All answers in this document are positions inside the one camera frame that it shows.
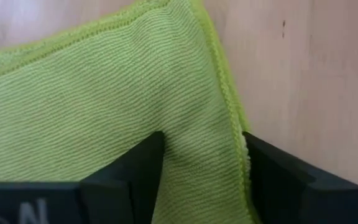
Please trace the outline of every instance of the black plastic piece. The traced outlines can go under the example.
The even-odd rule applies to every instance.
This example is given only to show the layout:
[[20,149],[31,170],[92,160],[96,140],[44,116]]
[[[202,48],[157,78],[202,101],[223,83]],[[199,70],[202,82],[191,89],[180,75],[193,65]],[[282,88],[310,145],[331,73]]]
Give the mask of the black plastic piece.
[[164,151],[156,132],[80,182],[0,182],[0,224],[151,223]]
[[358,185],[244,136],[252,200],[264,224],[358,224]]

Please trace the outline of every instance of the light wood background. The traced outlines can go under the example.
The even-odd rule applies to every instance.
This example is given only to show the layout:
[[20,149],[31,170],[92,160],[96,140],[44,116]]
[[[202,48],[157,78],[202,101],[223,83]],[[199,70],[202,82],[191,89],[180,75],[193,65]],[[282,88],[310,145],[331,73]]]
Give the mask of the light wood background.
[[[0,48],[133,0],[0,0]],[[358,0],[205,0],[258,137],[358,183]]]

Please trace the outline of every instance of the green microfiber cloth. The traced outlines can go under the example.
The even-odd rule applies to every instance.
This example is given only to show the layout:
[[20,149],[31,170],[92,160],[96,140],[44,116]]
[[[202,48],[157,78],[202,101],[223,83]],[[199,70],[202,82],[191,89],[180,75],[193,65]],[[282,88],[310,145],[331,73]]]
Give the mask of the green microfiber cloth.
[[253,223],[244,113],[200,1],[141,1],[0,51],[0,181],[80,180],[153,131],[154,223]]

